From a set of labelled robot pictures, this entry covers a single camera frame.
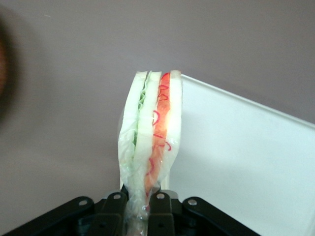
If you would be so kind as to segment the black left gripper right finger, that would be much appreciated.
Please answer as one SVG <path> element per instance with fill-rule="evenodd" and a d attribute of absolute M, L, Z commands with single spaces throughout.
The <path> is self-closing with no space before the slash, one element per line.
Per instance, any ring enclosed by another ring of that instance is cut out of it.
<path fill-rule="evenodd" d="M 199 197 L 180 202 L 166 192 L 150 198 L 149 236 L 256 236 L 257 233 Z"/>

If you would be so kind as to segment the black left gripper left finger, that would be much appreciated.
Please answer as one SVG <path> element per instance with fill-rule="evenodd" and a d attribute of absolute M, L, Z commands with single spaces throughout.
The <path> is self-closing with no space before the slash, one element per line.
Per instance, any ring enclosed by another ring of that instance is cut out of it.
<path fill-rule="evenodd" d="M 128 195 L 114 192 L 95 203 L 86 196 L 5 233 L 6 236 L 121 236 Z"/>

